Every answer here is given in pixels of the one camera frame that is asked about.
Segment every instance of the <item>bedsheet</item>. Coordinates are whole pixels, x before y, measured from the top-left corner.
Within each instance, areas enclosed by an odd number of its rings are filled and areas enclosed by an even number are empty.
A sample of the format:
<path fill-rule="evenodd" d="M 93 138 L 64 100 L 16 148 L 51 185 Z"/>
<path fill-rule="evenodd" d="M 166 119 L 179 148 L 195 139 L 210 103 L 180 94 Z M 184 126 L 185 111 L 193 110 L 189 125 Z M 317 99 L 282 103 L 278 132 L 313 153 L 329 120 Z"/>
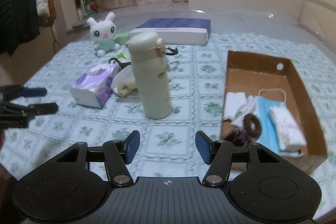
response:
<path fill-rule="evenodd" d="M 6 131 L 0 163 L 20 179 L 54 155 L 78 141 L 90 146 L 111 139 L 124 139 L 139 130 L 140 148 L 131 175 L 156 177 L 199 176 L 208 166 L 194 145 L 197 130 L 218 139 L 224 101 L 227 51 L 250 51 L 290 58 L 298 70 L 315 106 L 328 145 L 328 159 L 312 174 L 319 183 L 322 202 L 315 215 L 319 218 L 336 206 L 336 66 L 314 45 L 276 40 L 255 33 L 211 34 L 206 46 L 178 46 L 169 84 L 173 112 L 161 120 L 145 117 L 139 96 L 112 95 L 102 109 L 79 106 L 69 88 L 92 64 L 107 62 L 123 52 L 95 56 L 93 43 L 74 42 L 62 49 L 26 84 L 44 86 L 46 97 L 18 98 L 18 104 L 56 102 L 58 113 L 36 117 L 27 129 Z M 106 180 L 103 164 L 91 170 Z"/>

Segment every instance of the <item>floor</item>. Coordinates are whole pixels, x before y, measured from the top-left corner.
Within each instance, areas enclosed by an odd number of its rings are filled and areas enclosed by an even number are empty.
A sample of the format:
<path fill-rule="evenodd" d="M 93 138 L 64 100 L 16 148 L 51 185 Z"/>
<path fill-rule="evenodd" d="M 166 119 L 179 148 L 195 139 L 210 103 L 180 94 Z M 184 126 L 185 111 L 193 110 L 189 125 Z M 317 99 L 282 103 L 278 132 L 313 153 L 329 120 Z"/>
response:
<path fill-rule="evenodd" d="M 108 12 L 99 13 L 97 20 L 104 20 Z M 114 9 L 113 12 L 115 13 L 114 22 L 117 26 L 117 32 L 132 30 L 150 18 L 208 18 L 211 19 L 212 32 L 254 32 L 275 39 L 311 43 L 316 45 L 336 64 L 336 46 L 318 40 L 314 35 L 301 28 L 293 18 L 282 13 L 273 15 L 268 12 L 188 10 L 188 3 L 155 3 Z M 89 27 L 87 24 L 75 27 L 73 31 L 67 33 L 67 40 L 70 42 L 83 38 L 89 39 Z M 10 178 L 11 175 L 0 165 L 0 207 Z"/>

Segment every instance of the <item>blue book cover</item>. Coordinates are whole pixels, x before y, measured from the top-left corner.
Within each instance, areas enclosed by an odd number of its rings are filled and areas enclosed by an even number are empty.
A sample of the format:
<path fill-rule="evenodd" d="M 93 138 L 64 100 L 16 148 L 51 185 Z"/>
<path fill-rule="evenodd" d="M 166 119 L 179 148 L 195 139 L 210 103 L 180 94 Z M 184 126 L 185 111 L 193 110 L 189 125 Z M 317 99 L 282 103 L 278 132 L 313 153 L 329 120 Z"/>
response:
<path fill-rule="evenodd" d="M 152 18 L 138 28 L 202 28 L 211 32 L 210 19 L 200 18 Z"/>

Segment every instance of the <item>thermos bottle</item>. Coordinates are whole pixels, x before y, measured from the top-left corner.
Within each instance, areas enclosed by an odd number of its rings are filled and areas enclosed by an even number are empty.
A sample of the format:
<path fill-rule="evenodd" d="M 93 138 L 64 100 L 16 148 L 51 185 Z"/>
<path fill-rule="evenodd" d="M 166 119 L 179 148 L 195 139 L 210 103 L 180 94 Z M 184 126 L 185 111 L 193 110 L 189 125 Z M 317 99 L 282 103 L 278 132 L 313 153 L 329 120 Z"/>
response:
<path fill-rule="evenodd" d="M 127 42 L 135 83 L 146 116 L 161 119 L 172 111 L 166 44 L 156 32 L 137 34 Z"/>

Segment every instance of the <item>white napkin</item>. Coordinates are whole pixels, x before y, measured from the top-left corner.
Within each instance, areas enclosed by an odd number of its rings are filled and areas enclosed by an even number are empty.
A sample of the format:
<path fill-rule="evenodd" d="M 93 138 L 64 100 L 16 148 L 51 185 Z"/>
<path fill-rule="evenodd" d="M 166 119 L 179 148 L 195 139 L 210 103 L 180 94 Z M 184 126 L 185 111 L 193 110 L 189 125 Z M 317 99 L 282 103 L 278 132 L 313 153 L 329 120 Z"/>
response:
<path fill-rule="evenodd" d="M 237 127 L 244 127 L 244 117 L 245 115 L 249 114 L 249 113 L 254 113 L 257 107 L 257 102 L 256 102 L 256 98 L 252 95 L 250 95 L 245 104 L 241 105 L 238 110 L 236 111 L 231 125 L 233 126 L 237 126 Z"/>
<path fill-rule="evenodd" d="M 303 133 L 286 106 L 271 107 L 268 115 L 275 126 L 280 150 L 295 152 L 307 145 Z"/>
<path fill-rule="evenodd" d="M 245 103 L 245 92 L 228 92 L 225 97 L 223 121 L 232 121 L 237 110 Z"/>

